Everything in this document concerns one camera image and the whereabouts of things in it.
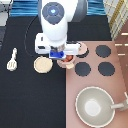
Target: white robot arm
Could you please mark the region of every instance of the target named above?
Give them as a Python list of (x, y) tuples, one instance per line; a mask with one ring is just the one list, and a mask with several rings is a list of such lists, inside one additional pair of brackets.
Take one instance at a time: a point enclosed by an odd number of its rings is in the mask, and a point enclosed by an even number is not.
[(49, 58), (77, 55), (80, 44), (67, 44), (68, 22), (79, 22), (87, 13), (87, 0), (39, 0), (38, 17), (43, 33), (35, 40), (35, 52)]

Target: table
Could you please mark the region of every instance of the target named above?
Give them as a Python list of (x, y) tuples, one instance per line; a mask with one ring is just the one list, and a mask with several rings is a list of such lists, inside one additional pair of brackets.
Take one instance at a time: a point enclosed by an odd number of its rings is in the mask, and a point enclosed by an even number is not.
[[(66, 70), (54, 62), (46, 75), (33, 68), (37, 57), (24, 48), (26, 28), (34, 17), (9, 17), (0, 51), (0, 128), (66, 128)], [(34, 40), (42, 32), (36, 19), (26, 39), (27, 51), (34, 52)], [(111, 40), (107, 16), (88, 16), (70, 23), (68, 40)], [(12, 50), (18, 50), (18, 68), (6, 69)]]

